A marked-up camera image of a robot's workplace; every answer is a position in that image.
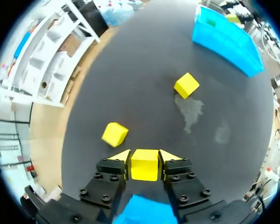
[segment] table surface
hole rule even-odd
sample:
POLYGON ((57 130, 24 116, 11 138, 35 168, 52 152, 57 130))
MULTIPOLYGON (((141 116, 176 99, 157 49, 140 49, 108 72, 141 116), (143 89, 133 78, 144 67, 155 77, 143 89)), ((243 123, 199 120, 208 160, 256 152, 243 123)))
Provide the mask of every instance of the table surface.
MULTIPOLYGON (((65 194, 78 199, 97 162, 126 149, 188 157, 212 202, 241 199, 270 139, 273 96, 266 73, 246 77, 192 42, 196 4, 153 1, 122 24, 92 64, 70 114, 62 152, 65 194), (200 87, 186 100, 173 89, 189 72, 200 87), (129 129, 117 148, 101 140, 109 122, 129 129)), ((161 182, 129 180, 132 194, 168 203, 161 182)))

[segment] blue object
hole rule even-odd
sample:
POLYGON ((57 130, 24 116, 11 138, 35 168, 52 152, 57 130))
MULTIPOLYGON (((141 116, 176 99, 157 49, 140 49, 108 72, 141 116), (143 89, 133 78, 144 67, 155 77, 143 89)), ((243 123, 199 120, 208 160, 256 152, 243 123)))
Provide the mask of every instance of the blue object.
POLYGON ((252 38, 214 10, 197 7, 192 40, 223 56, 248 77, 264 70, 252 38))
POLYGON ((15 59, 17 59, 17 58, 19 57, 19 55, 20 55, 20 53, 21 53, 21 51, 22 51, 22 49, 23 49, 25 43, 26 43, 27 40, 29 39, 30 35, 31 35, 31 33, 29 33, 29 32, 27 32, 27 33, 24 35, 24 37, 23 37, 23 39, 21 40, 19 46, 18 46, 17 49, 15 50, 15 53, 14 53, 14 58, 15 58, 15 59))
POLYGON ((133 195, 113 224, 177 224, 170 204, 133 195))
POLYGON ((135 14, 133 7, 128 4, 119 3, 118 6, 114 8, 113 15, 119 24, 127 21, 135 14))
POLYGON ((106 7, 98 6, 98 9, 107 25, 118 26, 118 22, 113 15, 114 9, 111 3, 109 3, 106 7))

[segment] yellow cube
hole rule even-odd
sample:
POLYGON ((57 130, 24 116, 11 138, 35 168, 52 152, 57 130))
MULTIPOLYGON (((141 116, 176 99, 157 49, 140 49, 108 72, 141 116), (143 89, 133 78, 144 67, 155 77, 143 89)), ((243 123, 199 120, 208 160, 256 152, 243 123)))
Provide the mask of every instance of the yellow cube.
POLYGON ((131 157, 131 177, 140 181, 158 180, 158 150, 137 149, 131 157))
POLYGON ((125 139, 128 129, 119 123, 109 123, 103 133, 102 140, 113 147, 119 146, 125 139))
POLYGON ((179 80, 176 81, 174 85, 174 89, 184 99, 187 98, 198 87, 199 83, 190 75, 190 73, 183 75, 179 80))

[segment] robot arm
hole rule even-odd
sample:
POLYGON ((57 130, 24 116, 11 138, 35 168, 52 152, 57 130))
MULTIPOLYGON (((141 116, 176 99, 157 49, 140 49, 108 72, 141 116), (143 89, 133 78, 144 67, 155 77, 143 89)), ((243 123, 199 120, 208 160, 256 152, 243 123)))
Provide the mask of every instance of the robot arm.
MULTIPOLYGON (((224 200, 212 204, 211 190, 203 186, 192 171, 189 159, 176 160, 169 153, 159 151, 158 177, 163 181, 171 207, 178 223, 253 223, 258 214, 252 203, 224 200)), ((80 189, 80 201, 62 193, 58 201, 47 204, 27 187, 30 199, 38 205, 36 220, 40 224, 99 224, 111 223, 116 215, 126 183, 131 176, 130 151, 97 164, 97 172, 85 188, 80 189)))

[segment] black cable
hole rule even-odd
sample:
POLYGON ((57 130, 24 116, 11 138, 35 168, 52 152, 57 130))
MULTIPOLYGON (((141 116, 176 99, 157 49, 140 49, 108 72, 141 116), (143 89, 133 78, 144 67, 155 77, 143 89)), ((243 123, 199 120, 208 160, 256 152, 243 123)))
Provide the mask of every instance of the black cable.
POLYGON ((268 180, 267 182, 265 182, 264 185, 262 185, 262 187, 264 187, 267 183, 269 183, 272 179, 268 180))
POLYGON ((264 212, 264 211, 266 210, 265 203, 263 202, 262 197, 257 196, 257 198, 259 199, 259 201, 260 201, 260 203, 261 203, 261 206, 262 206, 262 212, 264 212))

